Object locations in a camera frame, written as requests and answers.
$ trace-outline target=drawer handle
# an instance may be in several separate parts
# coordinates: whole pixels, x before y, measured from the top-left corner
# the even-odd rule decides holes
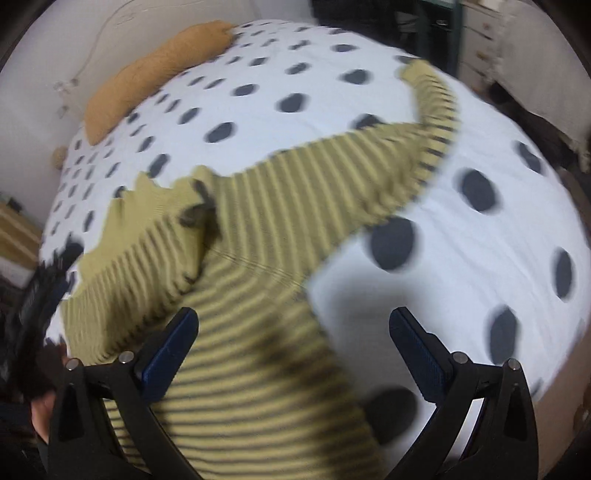
[[[491,59],[486,53],[482,53],[480,50],[476,51],[476,56],[482,61],[489,61]]]

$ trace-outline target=yellow striped sweater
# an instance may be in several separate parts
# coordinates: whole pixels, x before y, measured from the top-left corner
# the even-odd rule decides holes
[[[181,307],[200,333],[152,409],[206,479],[372,479],[378,446],[307,302],[304,282],[351,233],[420,194],[459,126],[424,61],[404,67],[420,121],[278,153],[231,177],[145,175],[109,208],[83,282],[62,304],[72,352],[112,361]],[[142,464],[113,402],[131,462]]]

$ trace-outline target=dresser drawer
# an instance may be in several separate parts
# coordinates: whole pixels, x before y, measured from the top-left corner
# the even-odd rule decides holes
[[[469,28],[462,31],[462,62],[475,70],[486,73],[496,56],[496,44]]]
[[[460,63],[458,78],[478,95],[482,95],[486,91],[485,76],[466,63]]]
[[[493,17],[476,8],[464,8],[464,26],[477,31],[485,37],[496,39],[498,22],[497,17]]]

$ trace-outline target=sweater sleeve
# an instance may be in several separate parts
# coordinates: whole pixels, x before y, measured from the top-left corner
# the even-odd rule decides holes
[[[418,123],[315,141],[217,178],[221,251],[303,281],[351,233],[419,195],[453,143],[456,101],[422,60],[401,76],[415,91]]]

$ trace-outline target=metal rivet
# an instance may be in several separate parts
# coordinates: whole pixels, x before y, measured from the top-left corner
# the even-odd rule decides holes
[[[77,368],[79,365],[80,365],[80,360],[78,360],[77,358],[72,358],[72,359],[68,360],[68,363],[66,364],[66,368],[71,372],[72,370]]]
[[[468,356],[464,352],[454,352],[453,359],[459,364],[465,364],[468,361]]]
[[[509,365],[509,368],[511,368],[514,372],[521,368],[521,364],[514,358],[509,358],[509,360],[507,360],[507,365]]]
[[[134,358],[135,358],[134,353],[130,352],[129,350],[119,354],[119,362],[121,362],[122,364],[128,364]]]

